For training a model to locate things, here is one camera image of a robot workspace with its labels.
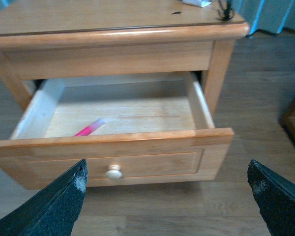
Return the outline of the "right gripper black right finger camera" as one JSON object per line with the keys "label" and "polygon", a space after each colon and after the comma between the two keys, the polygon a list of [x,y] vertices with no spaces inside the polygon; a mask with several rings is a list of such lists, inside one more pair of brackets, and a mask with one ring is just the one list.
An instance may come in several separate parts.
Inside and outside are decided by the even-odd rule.
{"label": "right gripper black right finger camera", "polygon": [[254,159],[247,177],[270,234],[295,236],[295,184]]}

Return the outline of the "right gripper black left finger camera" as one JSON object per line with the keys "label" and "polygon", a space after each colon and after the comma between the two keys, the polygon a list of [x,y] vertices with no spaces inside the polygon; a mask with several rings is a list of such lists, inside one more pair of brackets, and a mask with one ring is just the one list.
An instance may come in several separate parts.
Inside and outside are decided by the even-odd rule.
{"label": "right gripper black left finger camera", "polygon": [[0,219],[0,236],[69,236],[86,195],[82,159],[20,207]]}

